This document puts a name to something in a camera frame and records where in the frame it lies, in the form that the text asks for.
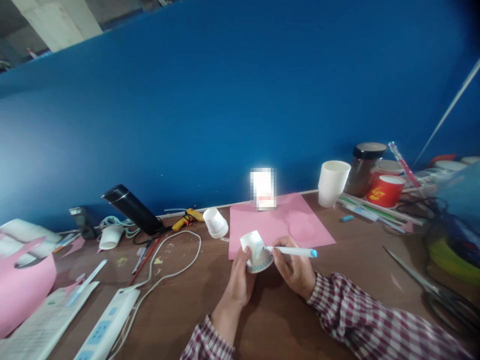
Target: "plaid shirt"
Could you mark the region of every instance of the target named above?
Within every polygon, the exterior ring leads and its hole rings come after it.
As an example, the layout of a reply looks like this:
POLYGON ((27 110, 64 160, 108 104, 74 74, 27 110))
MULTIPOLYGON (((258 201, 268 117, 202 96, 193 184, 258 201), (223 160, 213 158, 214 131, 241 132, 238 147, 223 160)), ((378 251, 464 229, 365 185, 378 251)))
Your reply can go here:
MULTIPOLYGON (((438 326, 384 306, 340 273, 317 273, 310 300, 323 329, 359 359, 472 359, 438 326)), ((231 359, 235 348, 216 332, 209 316, 197 325, 181 359, 231 359)))

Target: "person's left hand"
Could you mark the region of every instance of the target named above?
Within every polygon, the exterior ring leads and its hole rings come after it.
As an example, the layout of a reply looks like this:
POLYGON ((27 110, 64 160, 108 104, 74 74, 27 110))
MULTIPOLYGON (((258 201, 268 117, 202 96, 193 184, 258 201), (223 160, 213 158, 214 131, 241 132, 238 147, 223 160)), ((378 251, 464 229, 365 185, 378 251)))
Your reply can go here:
POLYGON ((230 280, 215 310, 211 323, 220 336, 231 346, 234 344, 242 309, 248 304, 254 291, 257 274, 247 271, 250 248, 240 248, 231 266, 230 280))
POLYGON ((242 309, 248 304, 252 296, 255 279, 257 278, 257 274, 247 271, 247 261, 250 259, 251 253, 249 247, 246 248, 245 252, 242 248, 238 250, 231 266, 230 280, 223 294, 224 297, 238 304, 242 309))

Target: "white power strip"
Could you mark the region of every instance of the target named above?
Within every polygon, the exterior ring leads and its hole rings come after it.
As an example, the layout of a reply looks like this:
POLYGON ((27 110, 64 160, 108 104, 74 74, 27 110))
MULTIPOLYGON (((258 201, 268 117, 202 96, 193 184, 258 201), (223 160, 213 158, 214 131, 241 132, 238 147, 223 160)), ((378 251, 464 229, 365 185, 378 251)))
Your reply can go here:
POLYGON ((105 360, 139 295, 137 288, 118 290, 74 359, 105 360))

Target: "wooden table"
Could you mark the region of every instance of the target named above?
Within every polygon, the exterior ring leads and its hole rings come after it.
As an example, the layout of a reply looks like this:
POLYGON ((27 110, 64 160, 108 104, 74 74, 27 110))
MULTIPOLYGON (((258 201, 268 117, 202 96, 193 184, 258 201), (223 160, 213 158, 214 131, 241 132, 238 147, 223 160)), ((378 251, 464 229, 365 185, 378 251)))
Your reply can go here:
MULTIPOLYGON (((324 275, 343 273, 385 305, 443 326, 426 307, 422 288, 383 249, 383 246, 388 247, 423 273, 428 255, 420 234, 400 235, 380 223, 370 223, 358 216, 344 223, 340 221, 348 213, 344 208, 320 207, 315 193, 306 194, 304 198, 336 241, 334 245, 318 248, 319 257, 312 261, 316 271, 324 275)), ((230 223, 230 209, 224 207, 220 210, 230 223)), ((176 220, 168 218, 163 222, 172 225, 176 220)), ((198 259, 184 273, 162 282, 145 299, 118 360, 178 359, 195 325, 213 311, 222 296, 232 266, 228 260, 229 244, 211 238, 204 223, 196 222, 182 230, 201 236, 198 259)), ((138 241, 147 238, 143 234, 138 241)), ((151 284, 161 276, 175 273, 188 265, 194 259, 198 246, 198 238, 189 233, 168 240, 158 252, 157 258, 160 257, 162 264, 153 266, 156 275, 151 284)), ((95 279, 100 281, 99 286, 49 359, 73 359, 114 293, 128 286, 132 278, 139 246, 133 245, 131 239, 124 238, 112 250, 97 253, 97 249, 96 241, 87 241, 82 249, 65 258, 59 259, 68 249, 55 255, 58 270, 55 287, 71 284, 82 273, 91 273, 103 259, 108 259, 108 263, 95 279)), ((474 304, 480 305, 478 287, 462 283, 435 264, 431 265, 431 272, 474 304)), ((148 269, 144 267, 137 282, 147 277, 148 269)), ((142 288, 142 295, 150 286, 142 288)), ((460 340, 470 350, 475 346, 460 340)), ((346 346, 326 335, 314 311, 288 288, 275 265, 258 274, 252 299, 241 316, 235 347, 235 357, 239 359, 355 358, 346 346)))

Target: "scissors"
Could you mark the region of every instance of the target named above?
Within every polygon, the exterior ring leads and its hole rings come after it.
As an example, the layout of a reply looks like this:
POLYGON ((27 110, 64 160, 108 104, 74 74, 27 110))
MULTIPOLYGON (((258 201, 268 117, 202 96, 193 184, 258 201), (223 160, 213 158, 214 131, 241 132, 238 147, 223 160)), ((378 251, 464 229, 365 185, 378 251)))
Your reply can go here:
POLYGON ((446 287, 431 284, 385 246, 383 248, 407 271, 407 273, 410 274, 412 278, 420 283, 426 291, 428 307, 445 325, 459 335, 465 333, 444 315, 446 313, 454 318, 457 323, 462 325, 471 335, 477 335, 480 333, 480 310, 475 305, 460 294, 449 290, 446 287))

